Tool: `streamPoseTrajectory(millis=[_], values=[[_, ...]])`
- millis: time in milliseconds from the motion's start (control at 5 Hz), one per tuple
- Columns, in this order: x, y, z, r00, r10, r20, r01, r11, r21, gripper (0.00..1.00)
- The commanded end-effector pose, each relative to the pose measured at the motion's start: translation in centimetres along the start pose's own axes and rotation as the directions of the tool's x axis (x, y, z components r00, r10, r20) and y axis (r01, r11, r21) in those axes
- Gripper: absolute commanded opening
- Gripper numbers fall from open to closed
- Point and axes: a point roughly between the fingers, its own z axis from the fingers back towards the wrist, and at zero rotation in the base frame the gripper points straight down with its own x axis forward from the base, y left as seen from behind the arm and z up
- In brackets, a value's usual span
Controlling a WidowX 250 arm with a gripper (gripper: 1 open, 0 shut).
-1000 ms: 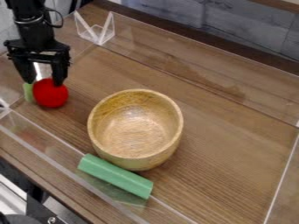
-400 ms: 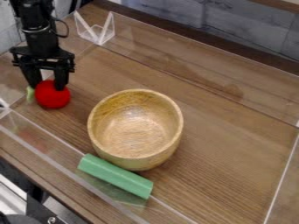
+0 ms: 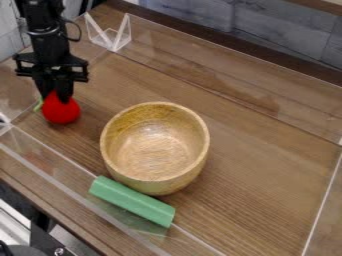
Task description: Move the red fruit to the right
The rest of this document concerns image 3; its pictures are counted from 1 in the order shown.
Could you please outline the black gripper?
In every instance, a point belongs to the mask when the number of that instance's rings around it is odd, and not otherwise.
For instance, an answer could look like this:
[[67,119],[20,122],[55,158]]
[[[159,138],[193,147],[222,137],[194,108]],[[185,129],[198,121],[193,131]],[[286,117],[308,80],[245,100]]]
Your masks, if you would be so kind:
[[[58,64],[40,63],[34,53],[20,53],[12,56],[16,63],[15,72],[18,76],[32,77],[35,73],[40,75],[66,75],[70,79],[62,78],[55,81],[55,91],[63,104],[70,102],[74,95],[74,81],[88,81],[88,61],[68,54]],[[54,81],[50,76],[36,76],[34,78],[36,88],[43,98],[54,91]]]

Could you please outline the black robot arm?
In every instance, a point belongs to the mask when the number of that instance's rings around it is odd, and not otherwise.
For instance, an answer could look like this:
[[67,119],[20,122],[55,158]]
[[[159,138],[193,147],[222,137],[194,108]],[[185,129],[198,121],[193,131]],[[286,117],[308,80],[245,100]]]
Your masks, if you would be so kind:
[[88,61],[71,53],[70,43],[82,37],[68,36],[67,23],[80,26],[62,15],[62,0],[23,0],[23,14],[32,52],[15,54],[16,75],[31,77],[43,98],[55,92],[67,104],[74,95],[74,83],[88,81]]

